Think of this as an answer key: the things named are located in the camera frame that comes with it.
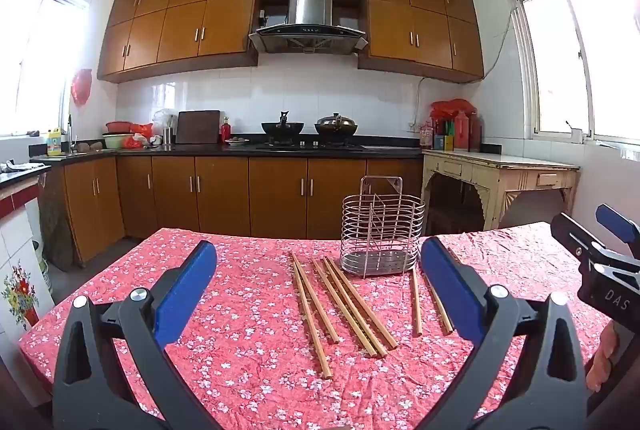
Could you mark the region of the person's right hand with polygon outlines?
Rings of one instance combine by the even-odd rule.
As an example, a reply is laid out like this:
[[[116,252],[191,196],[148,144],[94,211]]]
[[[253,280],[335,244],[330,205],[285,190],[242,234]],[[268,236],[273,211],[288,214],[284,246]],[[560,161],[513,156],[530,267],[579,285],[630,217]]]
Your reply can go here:
[[[600,343],[592,357],[591,365],[586,374],[586,385],[592,392],[599,392],[611,375],[611,358],[618,348],[618,334],[613,321],[603,328],[600,335]]]

